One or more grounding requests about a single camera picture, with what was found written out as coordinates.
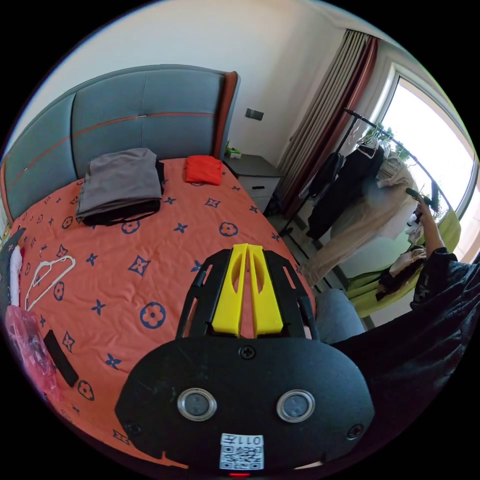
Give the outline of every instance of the nightstand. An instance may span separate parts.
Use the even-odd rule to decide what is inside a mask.
[[[225,158],[223,162],[263,213],[282,179],[282,174],[259,155],[242,153],[241,158]]]

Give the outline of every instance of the bed frame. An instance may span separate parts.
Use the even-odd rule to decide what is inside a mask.
[[[160,160],[223,160],[239,75],[190,65],[147,65],[98,76],[45,107],[1,162],[10,225],[36,202],[83,178],[90,160],[146,147]]]

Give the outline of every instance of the nightstand drawer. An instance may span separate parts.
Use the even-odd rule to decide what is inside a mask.
[[[269,204],[271,199],[272,199],[271,196],[258,196],[258,197],[252,198],[253,203],[255,203],[255,205],[258,207],[258,209],[262,213],[267,208],[267,205]]]
[[[279,184],[280,178],[267,176],[239,176],[238,181],[245,191],[254,199],[271,197]]]

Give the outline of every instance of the folded red cloth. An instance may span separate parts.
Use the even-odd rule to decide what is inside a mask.
[[[210,155],[191,155],[186,159],[185,181],[189,184],[213,184],[222,182],[224,164]]]

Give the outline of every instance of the folded gray clothes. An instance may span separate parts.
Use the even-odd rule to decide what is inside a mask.
[[[157,156],[148,148],[106,153],[86,168],[76,219],[162,198]]]

